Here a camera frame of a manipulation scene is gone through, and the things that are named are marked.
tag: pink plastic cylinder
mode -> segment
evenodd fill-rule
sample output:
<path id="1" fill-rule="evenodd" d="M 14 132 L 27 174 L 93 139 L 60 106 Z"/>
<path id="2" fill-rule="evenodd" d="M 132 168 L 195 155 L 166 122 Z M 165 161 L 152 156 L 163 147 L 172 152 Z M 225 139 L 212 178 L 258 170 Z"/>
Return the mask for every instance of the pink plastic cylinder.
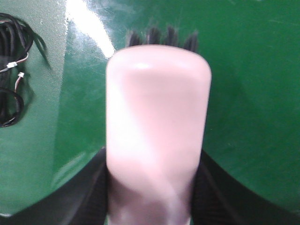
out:
<path id="1" fill-rule="evenodd" d="M 187 225 L 210 68 L 177 47 L 118 51 L 106 68 L 109 225 Z"/>

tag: brush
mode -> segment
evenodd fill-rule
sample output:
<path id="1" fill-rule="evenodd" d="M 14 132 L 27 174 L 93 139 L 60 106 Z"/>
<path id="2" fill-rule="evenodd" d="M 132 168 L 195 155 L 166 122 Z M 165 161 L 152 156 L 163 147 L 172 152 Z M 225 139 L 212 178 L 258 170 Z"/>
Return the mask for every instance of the brush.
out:
<path id="1" fill-rule="evenodd" d="M 109 225 L 188 225 L 210 67 L 197 33 L 131 32 L 106 68 Z"/>

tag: black bristles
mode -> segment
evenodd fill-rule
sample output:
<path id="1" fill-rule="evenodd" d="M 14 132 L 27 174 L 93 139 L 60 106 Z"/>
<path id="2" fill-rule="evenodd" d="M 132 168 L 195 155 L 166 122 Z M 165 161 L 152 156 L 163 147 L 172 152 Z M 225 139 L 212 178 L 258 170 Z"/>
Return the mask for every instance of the black bristles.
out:
<path id="1" fill-rule="evenodd" d="M 167 36 L 165 38 L 165 45 L 177 46 L 178 45 L 178 34 L 175 29 L 171 26 L 167 28 Z"/>
<path id="2" fill-rule="evenodd" d="M 197 48 L 198 48 L 198 34 L 196 32 L 194 32 L 193 34 L 191 34 L 185 41 L 184 49 L 189 50 L 191 52 L 197 52 Z"/>
<path id="3" fill-rule="evenodd" d="M 128 38 L 128 46 L 141 45 L 142 43 L 139 35 L 135 31 L 132 31 Z"/>
<path id="4" fill-rule="evenodd" d="M 127 47 L 135 45 L 168 45 L 183 48 L 191 52 L 197 52 L 198 49 L 198 35 L 196 32 L 191 34 L 183 46 L 178 45 L 178 32 L 172 26 L 167 27 L 166 35 L 164 35 L 164 40 L 161 41 L 161 32 L 157 27 L 152 27 L 148 30 L 146 35 L 146 40 L 143 41 L 142 38 L 135 32 L 132 31 L 128 36 Z"/>
<path id="5" fill-rule="evenodd" d="M 149 29 L 146 38 L 146 44 L 148 45 L 158 45 L 160 44 L 160 31 L 156 27 Z"/>

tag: black cable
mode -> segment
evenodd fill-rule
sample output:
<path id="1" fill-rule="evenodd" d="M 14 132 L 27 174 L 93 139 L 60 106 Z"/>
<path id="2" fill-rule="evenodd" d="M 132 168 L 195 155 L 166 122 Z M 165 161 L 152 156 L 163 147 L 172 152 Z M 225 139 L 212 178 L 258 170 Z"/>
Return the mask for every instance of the black cable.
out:
<path id="1" fill-rule="evenodd" d="M 23 98 L 17 94 L 19 81 L 24 73 L 19 74 L 15 89 L 10 90 L 11 69 L 24 62 L 33 44 L 31 30 L 13 16 L 0 13 L 0 127 L 16 124 L 24 108 Z M 15 100 L 15 112 L 9 111 L 8 96 Z"/>

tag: green surface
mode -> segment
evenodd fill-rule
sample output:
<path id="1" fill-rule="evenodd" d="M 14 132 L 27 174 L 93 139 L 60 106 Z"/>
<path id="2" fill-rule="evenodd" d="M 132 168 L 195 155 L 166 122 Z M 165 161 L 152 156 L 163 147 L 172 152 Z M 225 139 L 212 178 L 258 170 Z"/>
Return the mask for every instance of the green surface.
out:
<path id="1" fill-rule="evenodd" d="M 260 196 L 300 210 L 300 1 L 70 2 L 77 20 L 66 0 L 0 0 L 1 12 L 43 38 L 50 64 L 34 46 L 24 118 L 0 130 L 1 213 L 51 193 L 105 144 L 106 44 L 94 35 L 102 34 L 100 20 L 115 49 L 131 29 L 171 24 L 181 39 L 198 30 L 213 74 L 204 149 Z"/>

